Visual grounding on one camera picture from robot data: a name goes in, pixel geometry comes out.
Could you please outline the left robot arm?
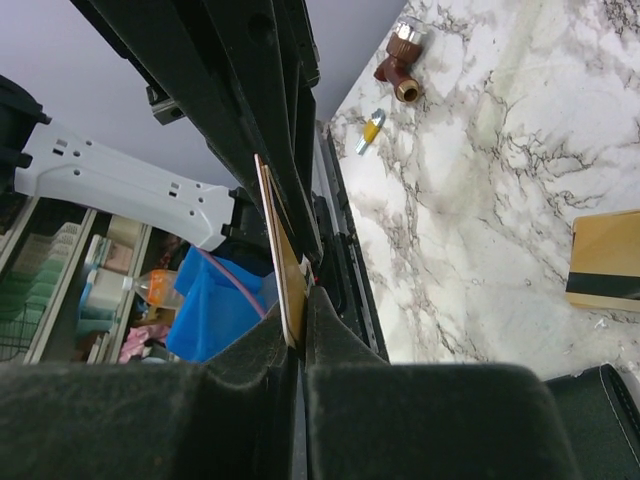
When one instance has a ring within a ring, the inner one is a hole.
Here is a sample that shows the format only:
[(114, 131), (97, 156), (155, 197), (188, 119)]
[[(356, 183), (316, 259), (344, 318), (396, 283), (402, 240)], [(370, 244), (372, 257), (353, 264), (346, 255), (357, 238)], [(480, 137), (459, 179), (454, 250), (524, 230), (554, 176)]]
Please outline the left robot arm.
[[(270, 169), (298, 255), (323, 255), (311, 200), (318, 55), (302, 1), (79, 1), (77, 10), (146, 80), (155, 118), (188, 119), (253, 201)], [(76, 134), (1, 82), (1, 185), (121, 215), (207, 251), (234, 202)]]

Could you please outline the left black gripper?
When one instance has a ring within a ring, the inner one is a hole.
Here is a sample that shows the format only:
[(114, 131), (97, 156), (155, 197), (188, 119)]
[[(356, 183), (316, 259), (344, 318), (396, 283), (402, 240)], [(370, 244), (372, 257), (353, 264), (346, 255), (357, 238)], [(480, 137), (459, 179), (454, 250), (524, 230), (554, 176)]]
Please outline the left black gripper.
[(311, 200), (318, 55), (302, 1), (79, 1), (77, 10), (172, 100), (258, 200), (271, 171), (297, 254), (320, 256)]

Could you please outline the black leather card holder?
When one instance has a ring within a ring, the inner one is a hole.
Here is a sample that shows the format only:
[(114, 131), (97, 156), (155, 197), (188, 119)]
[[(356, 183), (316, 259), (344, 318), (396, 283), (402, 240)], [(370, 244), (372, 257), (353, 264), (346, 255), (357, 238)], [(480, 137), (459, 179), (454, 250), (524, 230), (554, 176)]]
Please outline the black leather card holder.
[(546, 382), (585, 479), (639, 477), (639, 408), (614, 366)]

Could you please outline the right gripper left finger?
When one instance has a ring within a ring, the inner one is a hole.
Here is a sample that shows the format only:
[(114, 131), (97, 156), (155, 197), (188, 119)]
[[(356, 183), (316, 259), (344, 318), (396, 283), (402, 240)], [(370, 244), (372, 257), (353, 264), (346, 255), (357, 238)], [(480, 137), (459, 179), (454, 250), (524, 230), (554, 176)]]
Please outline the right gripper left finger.
[(5, 479), (287, 479), (297, 362), (278, 317), (203, 364), (1, 370)]

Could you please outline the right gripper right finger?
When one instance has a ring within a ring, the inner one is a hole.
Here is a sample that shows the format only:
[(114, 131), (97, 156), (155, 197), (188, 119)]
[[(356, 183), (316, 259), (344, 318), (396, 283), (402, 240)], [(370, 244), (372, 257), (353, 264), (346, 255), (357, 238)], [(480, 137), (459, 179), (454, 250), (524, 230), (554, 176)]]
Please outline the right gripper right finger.
[(576, 479), (549, 389), (509, 364), (392, 365), (307, 303), (307, 449), (316, 479)]

